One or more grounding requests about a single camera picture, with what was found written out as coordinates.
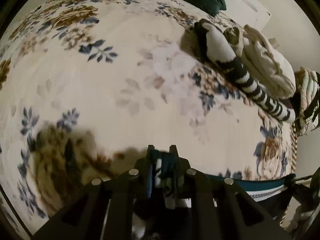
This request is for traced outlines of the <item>black grey striped sweater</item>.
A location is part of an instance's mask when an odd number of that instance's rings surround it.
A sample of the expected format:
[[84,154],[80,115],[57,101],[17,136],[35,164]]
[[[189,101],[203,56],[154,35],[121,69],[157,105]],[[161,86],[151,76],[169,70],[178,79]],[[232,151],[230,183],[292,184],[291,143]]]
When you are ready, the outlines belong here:
[[294,175],[260,183],[211,176],[191,168],[175,146],[149,146],[135,168],[132,239],[291,239],[280,226],[290,200],[304,211],[315,204]]

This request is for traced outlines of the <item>folded white clothes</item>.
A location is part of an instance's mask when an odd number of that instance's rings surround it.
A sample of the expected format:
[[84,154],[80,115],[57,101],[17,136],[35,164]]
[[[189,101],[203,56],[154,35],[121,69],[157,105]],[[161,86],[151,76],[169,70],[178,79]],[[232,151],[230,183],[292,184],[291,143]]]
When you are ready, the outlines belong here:
[[223,32],[229,45],[253,78],[276,99],[289,99],[296,91],[293,68],[257,29],[245,25]]

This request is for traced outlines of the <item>floral bed blanket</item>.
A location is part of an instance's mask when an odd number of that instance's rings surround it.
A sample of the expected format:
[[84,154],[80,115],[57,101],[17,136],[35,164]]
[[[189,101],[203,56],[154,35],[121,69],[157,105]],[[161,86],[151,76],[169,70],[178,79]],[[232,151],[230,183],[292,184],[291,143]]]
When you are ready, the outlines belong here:
[[1,209],[29,239],[76,190],[149,145],[207,174],[275,180],[296,138],[212,67],[182,0],[49,0],[1,37]]

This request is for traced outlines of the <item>black white FUSION garment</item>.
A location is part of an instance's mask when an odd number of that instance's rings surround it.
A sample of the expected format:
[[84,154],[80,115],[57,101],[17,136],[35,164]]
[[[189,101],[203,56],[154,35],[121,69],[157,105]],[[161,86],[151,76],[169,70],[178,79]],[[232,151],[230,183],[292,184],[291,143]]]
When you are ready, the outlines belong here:
[[216,65],[228,82],[272,117],[290,124],[294,122],[295,111],[262,89],[236,56],[222,31],[205,19],[194,24],[194,31],[202,62]]

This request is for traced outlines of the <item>white bed headboard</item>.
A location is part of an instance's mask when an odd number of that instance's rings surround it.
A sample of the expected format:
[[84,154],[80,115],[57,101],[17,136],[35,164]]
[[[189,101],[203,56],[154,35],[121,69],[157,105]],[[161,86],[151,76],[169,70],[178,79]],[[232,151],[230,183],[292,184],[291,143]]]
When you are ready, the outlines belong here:
[[262,31],[271,19],[271,13],[258,0],[225,0],[227,10],[223,13],[240,26]]

